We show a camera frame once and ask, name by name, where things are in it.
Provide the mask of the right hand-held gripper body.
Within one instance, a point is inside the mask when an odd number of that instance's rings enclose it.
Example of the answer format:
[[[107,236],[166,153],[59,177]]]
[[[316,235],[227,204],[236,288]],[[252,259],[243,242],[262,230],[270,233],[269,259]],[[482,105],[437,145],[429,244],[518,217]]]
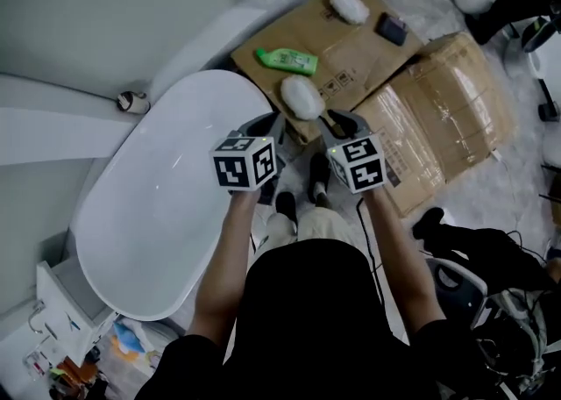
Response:
[[[333,125],[316,119],[326,156],[338,180],[352,193],[375,189],[387,182],[384,152],[379,137],[360,115],[327,110]]]

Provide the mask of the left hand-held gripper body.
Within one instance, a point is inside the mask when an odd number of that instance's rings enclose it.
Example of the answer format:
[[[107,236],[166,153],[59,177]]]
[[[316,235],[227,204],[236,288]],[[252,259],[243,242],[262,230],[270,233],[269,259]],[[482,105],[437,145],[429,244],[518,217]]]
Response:
[[[285,125],[280,113],[271,112],[246,122],[219,140],[209,152],[218,185],[230,193],[274,194],[286,167],[281,155]]]

